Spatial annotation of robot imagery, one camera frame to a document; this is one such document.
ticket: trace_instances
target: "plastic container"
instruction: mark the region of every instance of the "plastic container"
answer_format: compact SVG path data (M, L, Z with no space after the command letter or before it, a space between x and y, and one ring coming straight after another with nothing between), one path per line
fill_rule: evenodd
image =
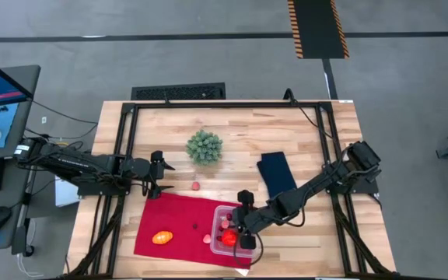
M210 250L214 254L220 254L225 256L233 255L233 247L226 246L222 242L217 240L217 236L221 236L222 233L219 232L219 227L221 226L222 220L226 218L226 215L232 213L233 206L220 205L214 211L214 222L212 223L212 241L210 241ZM254 250L242 249L240 242L238 242L238 247L236 248L237 257L249 257L254 256Z

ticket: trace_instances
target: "red towel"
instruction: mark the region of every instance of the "red towel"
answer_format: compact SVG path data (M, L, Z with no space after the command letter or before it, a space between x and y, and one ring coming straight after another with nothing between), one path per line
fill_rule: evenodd
M155 200L146 200L134 254L231 268L250 268L249 265L246 267L238 265L233 256L212 253L210 244L203 243L205 234L212 234L214 211L219 205L238 206L236 203L167 193ZM170 231L173 239L164 245L154 244L153 236L163 230ZM239 257L239 260L242 264L249 264L251 261L242 257Z

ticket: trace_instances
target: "gray desk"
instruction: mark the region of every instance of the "gray desk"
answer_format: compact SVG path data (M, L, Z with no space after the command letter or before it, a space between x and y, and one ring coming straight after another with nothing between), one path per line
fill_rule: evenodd
M37 65L11 67L2 69L6 74L14 78L23 87L34 94L40 67ZM0 157L10 157L15 152L16 145L22 138L27 117L30 111L30 102L20 103L16 111L12 128L6 140L5 148L0 148ZM2 178L2 189L0 190L0 206L12 206L23 198L29 178L28 170L16 167L14 159L5 161L5 170ZM20 214L21 204L12 209L12 217L0 230L0 249L9 247L15 233L16 224Z

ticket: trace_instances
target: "wooden tabletop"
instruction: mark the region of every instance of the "wooden tabletop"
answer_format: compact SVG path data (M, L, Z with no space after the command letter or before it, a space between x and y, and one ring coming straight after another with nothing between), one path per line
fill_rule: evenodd
M122 103L108 101L103 104L93 154L113 152ZM361 140L354 104L333 101L333 108L341 148ZM306 108L305 111L312 120L316 120L313 109ZM216 133L223 140L222 160L218 166L196 167L185 152L187 140L202 128ZM165 179L159 182L175 186L167 192L236 202L236 193L247 189L254 192L257 207L265 205L268 199L267 188L256 166L262 153L283 151L297 185L319 174L324 163L319 131L298 108L141 109L133 156L149 159L150 153L155 150L163 150L166 161L176 168L175 171L167 170ZM191 190L194 181L200 182L201 190ZM384 266L394 270L379 205L366 194L354 194L352 199L362 239ZM139 187L133 187L125 199L115 278L242 277L233 268L134 255L135 237L145 200ZM79 203L68 249L68 262L72 269L89 249L96 202L97 197L87 197ZM306 223L303 227L273 225L261 232L264 256L251 268L249 277L344 275L329 196L319 193L309 199L305 209ZM300 219L299 216L292 222L299 223ZM357 271L354 247L349 236L347 241L352 270ZM108 240L103 248L100 271L106 271L109 246Z

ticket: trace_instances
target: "gray floor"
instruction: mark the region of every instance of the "gray floor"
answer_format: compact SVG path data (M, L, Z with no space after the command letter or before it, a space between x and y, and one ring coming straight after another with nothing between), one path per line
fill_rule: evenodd
M448 31L448 1L338 0L346 32ZM0 37L289 31L279 0L0 0ZM355 101L367 140L383 159L383 214L399 272L448 278L448 38L348 39L351 58L331 61L340 99ZM0 43L0 67L39 64L36 99L96 120L104 100L132 86L225 82L229 99L326 99L322 64L298 60L291 40ZM47 123L41 124L41 117ZM33 107L28 124L53 136L88 126ZM93 137L86 137L91 144ZM61 273L75 207L34 205L29 271ZM0 279L25 279L0 250Z

